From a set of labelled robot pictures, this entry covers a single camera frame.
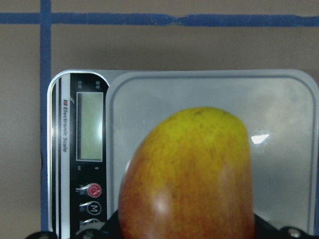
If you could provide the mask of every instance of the electronic scale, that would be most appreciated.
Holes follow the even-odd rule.
[[[212,106],[246,125],[254,212],[276,227],[318,234],[318,96],[297,70],[61,72],[47,92],[42,230],[67,239],[105,222],[148,132],[179,110]]]

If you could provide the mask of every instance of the apple skin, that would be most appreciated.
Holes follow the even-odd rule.
[[[119,194],[124,239],[253,239],[247,132],[211,107],[180,111],[136,150]]]

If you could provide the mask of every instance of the black control panel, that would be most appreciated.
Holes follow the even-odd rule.
[[[97,75],[70,73],[51,91],[51,221],[60,239],[107,220],[107,89]]]

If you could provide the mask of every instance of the blank lcd screen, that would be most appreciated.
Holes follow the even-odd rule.
[[[77,160],[102,161],[103,93],[77,93]]]

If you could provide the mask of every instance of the m button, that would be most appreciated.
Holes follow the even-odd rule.
[[[99,215],[101,213],[102,207],[99,202],[91,201],[87,203],[80,204],[80,211],[85,210],[91,215]]]

